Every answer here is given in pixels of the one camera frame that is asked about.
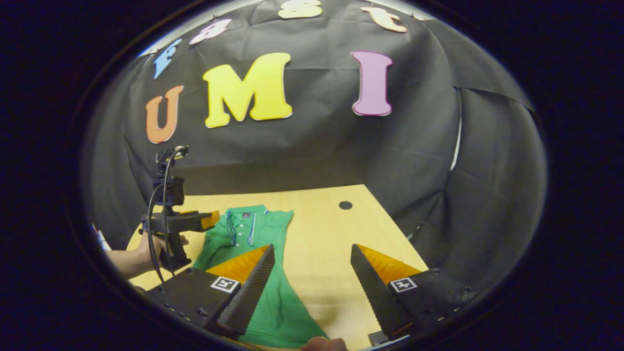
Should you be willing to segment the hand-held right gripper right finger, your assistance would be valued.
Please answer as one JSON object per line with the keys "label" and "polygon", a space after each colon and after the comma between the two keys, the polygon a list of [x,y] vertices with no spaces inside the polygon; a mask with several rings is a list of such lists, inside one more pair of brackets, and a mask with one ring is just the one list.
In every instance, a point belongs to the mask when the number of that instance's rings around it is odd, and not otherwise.
{"label": "hand-held right gripper right finger", "polygon": [[431,336],[481,296],[442,269],[420,270],[361,244],[352,245],[350,264],[388,342]]}

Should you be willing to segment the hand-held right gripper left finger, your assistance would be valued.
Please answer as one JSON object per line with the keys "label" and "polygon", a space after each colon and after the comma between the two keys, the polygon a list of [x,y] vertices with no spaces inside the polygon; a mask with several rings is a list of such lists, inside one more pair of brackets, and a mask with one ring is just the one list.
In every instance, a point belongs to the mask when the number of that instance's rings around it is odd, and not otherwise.
{"label": "hand-held right gripper left finger", "polygon": [[145,293],[185,324],[238,340],[247,331],[275,264],[263,245],[208,270],[185,269]]}

